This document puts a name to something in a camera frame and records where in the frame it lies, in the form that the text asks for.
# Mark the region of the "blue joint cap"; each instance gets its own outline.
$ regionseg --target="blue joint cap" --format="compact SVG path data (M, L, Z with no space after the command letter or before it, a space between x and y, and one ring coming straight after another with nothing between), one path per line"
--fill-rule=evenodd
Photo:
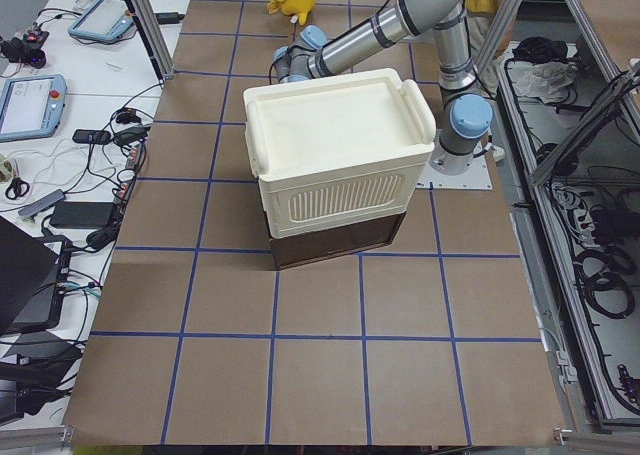
M309 25L302 31L300 36L302 37L302 40L307 42L316 50L324 47L328 42L327 36L324 32L315 25Z
M275 52L273 52L273 61L281 59L285 53L287 53L287 49L289 47L280 47Z
M453 102L451 108L451 126L467 140L482 137L493 120L493 108L480 95L467 94Z
M309 80L309 78L304 75L290 75L287 77L287 82L302 82L304 80Z

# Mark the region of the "tiled table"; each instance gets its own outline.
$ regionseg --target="tiled table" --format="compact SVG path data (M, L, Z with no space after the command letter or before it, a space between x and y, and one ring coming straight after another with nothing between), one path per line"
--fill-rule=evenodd
M416 191L395 242L273 270L243 137L294 27L192 0L66 422L91 444L544 445L563 426L499 181ZM338 35L384 0L319 0ZM432 46L390 66L441 111Z

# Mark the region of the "scissors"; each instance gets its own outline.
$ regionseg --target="scissors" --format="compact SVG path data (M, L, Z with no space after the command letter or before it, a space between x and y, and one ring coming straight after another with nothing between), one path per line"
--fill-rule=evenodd
M4 196L9 200L17 200L19 198L24 197L27 193L29 193L29 189L31 185L20 178L20 172L18 171L18 164L14 160L12 163L12 178L9 186L4 191Z

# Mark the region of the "blue and white device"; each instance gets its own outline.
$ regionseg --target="blue and white device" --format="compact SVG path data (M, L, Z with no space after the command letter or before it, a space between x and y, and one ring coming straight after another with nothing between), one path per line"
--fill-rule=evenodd
M69 27L74 38L100 43L115 43L133 25L124 0L96 0L82 16Z
M66 92L62 75L7 80L0 98L0 142L52 136Z

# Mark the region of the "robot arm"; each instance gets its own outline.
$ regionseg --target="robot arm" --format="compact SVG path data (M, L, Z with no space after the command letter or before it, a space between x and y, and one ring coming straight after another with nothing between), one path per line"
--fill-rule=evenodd
M308 26L292 45L274 54L278 81L338 75L406 36L433 28L447 126L438 137L431 165L443 173L463 173L478 140L489 128L493 111L475 94L476 76L461 2L397 0L393 7L376 12L331 42L318 27Z

